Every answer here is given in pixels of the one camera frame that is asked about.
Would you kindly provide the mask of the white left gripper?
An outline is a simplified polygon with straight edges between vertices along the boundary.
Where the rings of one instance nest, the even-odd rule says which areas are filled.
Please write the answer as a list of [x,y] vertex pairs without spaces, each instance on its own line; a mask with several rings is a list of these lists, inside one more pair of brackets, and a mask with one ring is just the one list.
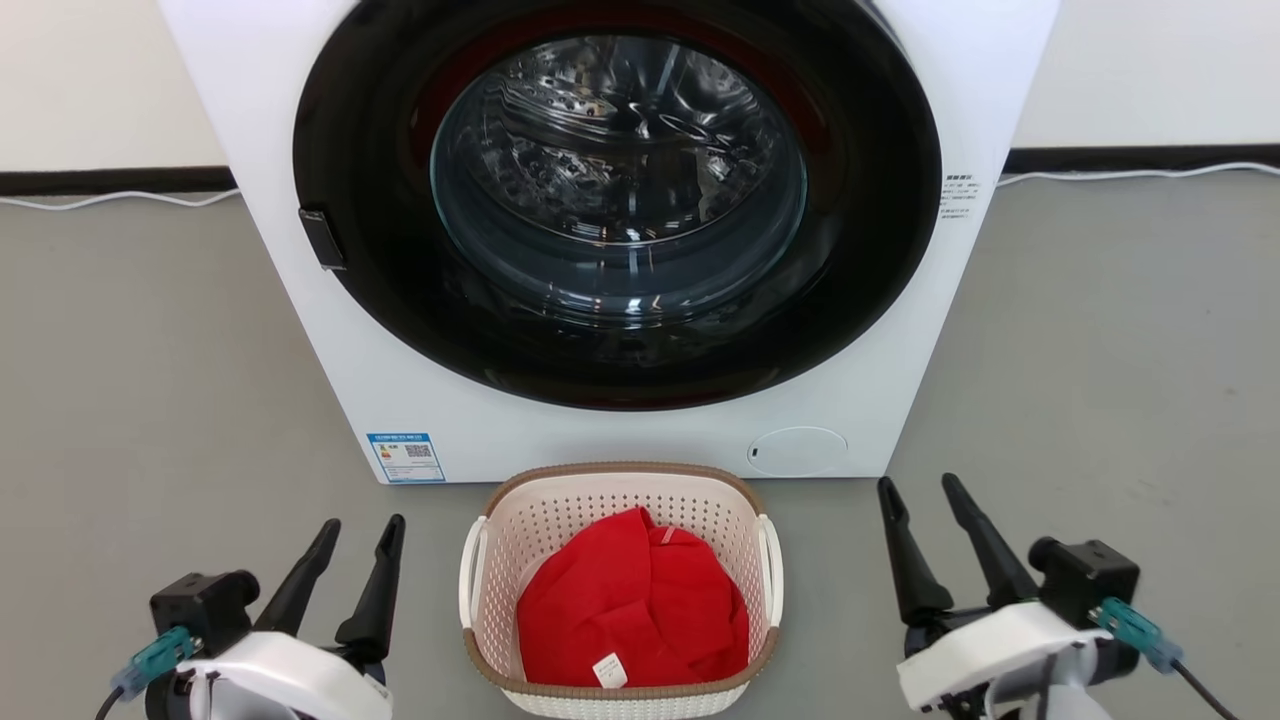
[[216,657],[177,666],[191,675],[192,719],[393,717],[392,693],[349,664],[381,664],[390,652],[406,537],[402,515],[384,527],[355,611],[335,633],[340,657],[294,638],[340,528],[339,519],[323,523],[253,624],[256,632]]

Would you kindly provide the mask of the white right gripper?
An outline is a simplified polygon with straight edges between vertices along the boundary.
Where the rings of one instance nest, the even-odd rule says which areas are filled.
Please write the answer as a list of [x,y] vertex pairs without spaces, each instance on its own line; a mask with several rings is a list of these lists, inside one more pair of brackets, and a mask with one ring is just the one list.
[[[923,712],[977,691],[980,715],[1010,703],[1020,715],[1103,715],[1088,687],[1100,666],[1098,643],[1111,635],[1076,629],[1041,602],[1020,603],[1039,593],[1020,559],[957,475],[945,473],[941,486],[980,565],[987,605],[1007,607],[905,659],[897,673],[908,706]],[[899,616],[906,626],[928,628],[954,607],[954,598],[915,542],[910,512],[890,477],[878,479],[877,495]]]

